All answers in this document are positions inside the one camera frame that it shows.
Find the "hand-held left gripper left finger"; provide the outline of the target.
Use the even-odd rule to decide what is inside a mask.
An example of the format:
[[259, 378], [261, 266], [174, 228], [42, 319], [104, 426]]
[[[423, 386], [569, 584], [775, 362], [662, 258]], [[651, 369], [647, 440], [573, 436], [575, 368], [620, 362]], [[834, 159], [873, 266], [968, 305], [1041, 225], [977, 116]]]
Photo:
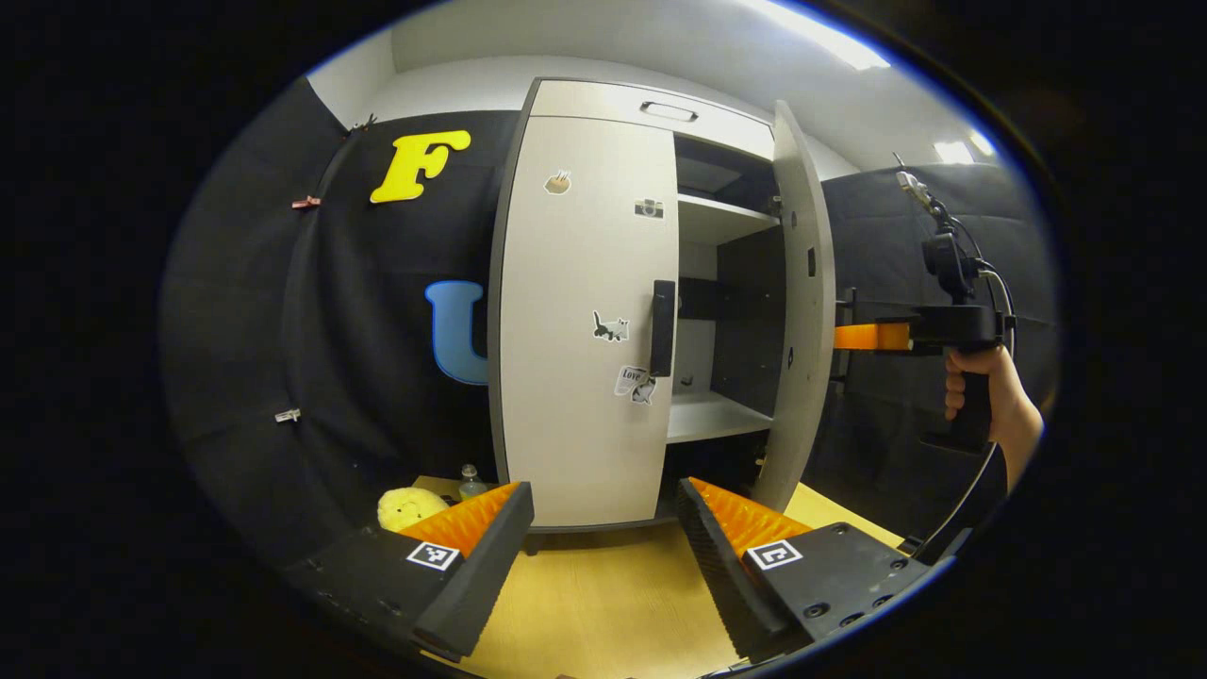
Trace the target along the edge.
[[474, 652], [533, 520], [530, 482], [507, 482], [401, 532], [363, 527], [285, 570], [323, 610], [397, 652]]

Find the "beige double-door shoe cabinet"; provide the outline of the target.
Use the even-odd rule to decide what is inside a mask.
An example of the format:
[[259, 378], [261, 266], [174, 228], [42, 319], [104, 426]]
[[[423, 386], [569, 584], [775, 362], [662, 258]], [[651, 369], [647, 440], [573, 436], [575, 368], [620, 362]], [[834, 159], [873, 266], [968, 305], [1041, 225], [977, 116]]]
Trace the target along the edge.
[[[488, 323], [496, 298], [491, 283], [498, 273], [496, 229], [500, 211], [507, 205], [521, 133], [531, 116], [628, 122], [671, 131], [675, 137], [677, 210], [678, 194], [684, 193], [780, 219], [779, 226], [766, 232], [721, 246], [678, 240], [674, 364], [670, 374], [671, 400], [678, 392], [712, 391], [772, 418], [785, 339], [785, 229], [781, 226], [779, 186], [772, 176], [772, 121], [756, 119], [676, 90], [587, 80], [535, 80], [521, 109], [501, 181], [488, 282]], [[488, 403], [495, 460], [501, 481], [513, 482], [505, 468], [501, 428], [491, 405], [492, 373], [489, 356]], [[727, 481], [727, 487], [752, 494], [763, 470], [769, 434], [770, 429], [706, 441], [667, 444], [653, 519], [591, 529], [540, 529], [532, 523], [527, 554], [537, 554], [550, 535], [647, 527], [672, 520], [678, 478], [698, 473], [702, 466], [711, 468], [721, 453], [729, 453], [731, 460], [746, 460], [745, 468], [729, 464], [733, 478]], [[686, 460], [686, 447], [702, 450], [702, 464]]]

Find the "beige cabinet door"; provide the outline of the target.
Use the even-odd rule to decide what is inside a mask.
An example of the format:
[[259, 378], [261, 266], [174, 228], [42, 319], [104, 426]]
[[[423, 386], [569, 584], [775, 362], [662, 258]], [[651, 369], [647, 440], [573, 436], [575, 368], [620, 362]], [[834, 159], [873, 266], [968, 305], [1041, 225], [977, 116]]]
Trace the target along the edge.
[[818, 168], [785, 100], [775, 103], [772, 176], [785, 229], [785, 339], [775, 412], [752, 499], [785, 511], [809, 463], [830, 384], [834, 246]]
[[491, 405], [533, 526], [655, 515], [667, 447], [680, 219], [675, 137], [531, 116], [496, 229]]

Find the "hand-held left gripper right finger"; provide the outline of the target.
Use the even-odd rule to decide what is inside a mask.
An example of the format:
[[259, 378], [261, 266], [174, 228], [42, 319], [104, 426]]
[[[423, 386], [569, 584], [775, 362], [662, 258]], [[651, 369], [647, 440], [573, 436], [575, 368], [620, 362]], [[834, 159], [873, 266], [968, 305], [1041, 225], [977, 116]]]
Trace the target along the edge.
[[850, 522], [809, 527], [683, 478], [678, 522], [737, 657], [768, 661], [845, 636], [932, 574]]

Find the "white cabinet shelf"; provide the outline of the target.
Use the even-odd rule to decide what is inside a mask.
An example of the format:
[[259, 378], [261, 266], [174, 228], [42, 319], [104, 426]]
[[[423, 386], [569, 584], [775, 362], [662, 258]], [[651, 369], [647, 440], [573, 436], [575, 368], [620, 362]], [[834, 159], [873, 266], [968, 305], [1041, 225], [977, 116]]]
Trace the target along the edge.
[[723, 201], [678, 194], [678, 238], [709, 246], [750, 238], [780, 224], [780, 219]]
[[706, 441], [769, 431], [772, 418], [716, 392], [672, 396], [667, 444]]

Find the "black backdrop cloth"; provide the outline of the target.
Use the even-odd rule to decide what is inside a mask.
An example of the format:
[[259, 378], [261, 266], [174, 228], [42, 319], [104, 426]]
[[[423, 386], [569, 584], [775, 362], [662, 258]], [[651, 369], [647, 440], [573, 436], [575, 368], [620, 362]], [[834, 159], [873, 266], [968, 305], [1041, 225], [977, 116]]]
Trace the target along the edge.
[[[532, 82], [526, 84], [526, 103]], [[579, 80], [570, 77], [549, 77]], [[162, 373], [170, 417], [208, 498], [279, 569], [354, 529], [375, 527], [378, 501], [422, 474], [473, 464], [502, 482], [488, 403], [488, 282], [518, 110], [368, 119], [349, 128], [307, 78], [281, 90], [225, 150], [177, 229], [162, 288]], [[1051, 367], [1050, 267], [1037, 221], [993, 166], [916, 166], [995, 273], [974, 304], [1010, 310], [1024, 355]], [[893, 169], [822, 181], [836, 295], [857, 288], [857, 323], [946, 306], [921, 245], [935, 222]], [[295, 210], [290, 201], [321, 198]], [[911, 537], [950, 528], [981, 455], [922, 441], [947, 431], [944, 351], [834, 351], [812, 453], [840, 423], [844, 386], [876, 434], [892, 396], [927, 414], [906, 435], [966, 464]], [[274, 414], [301, 409], [298, 422]]]

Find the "ceiling light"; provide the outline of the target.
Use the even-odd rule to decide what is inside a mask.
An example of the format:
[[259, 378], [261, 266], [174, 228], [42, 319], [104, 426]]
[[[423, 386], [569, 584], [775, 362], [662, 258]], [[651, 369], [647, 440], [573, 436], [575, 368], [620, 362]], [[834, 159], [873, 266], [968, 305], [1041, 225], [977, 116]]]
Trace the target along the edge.
[[993, 144], [978, 130], [966, 133], [964, 137], [935, 141], [932, 147], [941, 163], [952, 164], [952, 166], [991, 164], [999, 159]]

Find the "yellow plush toy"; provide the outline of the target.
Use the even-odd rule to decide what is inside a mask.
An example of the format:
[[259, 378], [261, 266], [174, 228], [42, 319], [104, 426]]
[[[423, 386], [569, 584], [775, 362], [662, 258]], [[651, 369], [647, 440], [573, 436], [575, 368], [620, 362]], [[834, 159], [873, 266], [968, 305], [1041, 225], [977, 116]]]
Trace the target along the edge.
[[441, 494], [428, 488], [390, 488], [380, 494], [377, 503], [377, 520], [381, 529], [401, 533], [448, 508]]

